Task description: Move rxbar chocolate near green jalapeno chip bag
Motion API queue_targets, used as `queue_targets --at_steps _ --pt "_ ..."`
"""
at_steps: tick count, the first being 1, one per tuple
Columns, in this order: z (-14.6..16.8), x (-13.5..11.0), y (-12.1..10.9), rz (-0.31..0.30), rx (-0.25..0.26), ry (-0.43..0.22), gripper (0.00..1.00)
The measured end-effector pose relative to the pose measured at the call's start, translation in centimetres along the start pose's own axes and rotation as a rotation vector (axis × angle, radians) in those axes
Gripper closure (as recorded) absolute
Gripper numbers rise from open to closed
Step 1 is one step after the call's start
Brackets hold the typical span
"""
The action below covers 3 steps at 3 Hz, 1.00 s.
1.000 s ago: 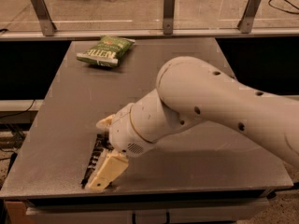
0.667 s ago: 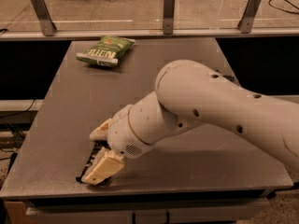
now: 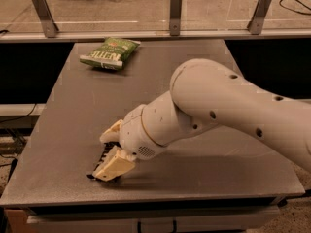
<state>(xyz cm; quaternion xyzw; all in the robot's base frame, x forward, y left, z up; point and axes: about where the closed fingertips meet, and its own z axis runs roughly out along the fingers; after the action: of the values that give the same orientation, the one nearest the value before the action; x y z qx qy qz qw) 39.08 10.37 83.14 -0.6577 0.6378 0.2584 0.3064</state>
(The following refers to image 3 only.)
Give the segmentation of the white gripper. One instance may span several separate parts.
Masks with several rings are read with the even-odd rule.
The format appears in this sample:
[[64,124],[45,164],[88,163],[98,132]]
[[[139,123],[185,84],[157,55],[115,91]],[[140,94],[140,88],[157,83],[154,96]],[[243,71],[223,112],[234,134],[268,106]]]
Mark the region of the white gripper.
[[124,120],[115,122],[104,131],[99,141],[102,144],[120,142],[114,146],[105,161],[93,171],[98,180],[107,182],[135,167],[135,157],[149,160],[166,150],[161,136],[164,112],[151,105],[140,105],[129,112]]

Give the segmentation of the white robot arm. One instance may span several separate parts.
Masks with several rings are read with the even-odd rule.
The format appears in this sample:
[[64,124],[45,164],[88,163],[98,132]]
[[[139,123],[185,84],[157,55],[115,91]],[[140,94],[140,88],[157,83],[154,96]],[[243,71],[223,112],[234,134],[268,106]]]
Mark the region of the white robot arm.
[[224,65],[192,59],[170,88],[140,105],[100,136],[105,151],[92,175],[110,181],[181,139],[218,125],[244,132],[311,171],[311,105],[265,91]]

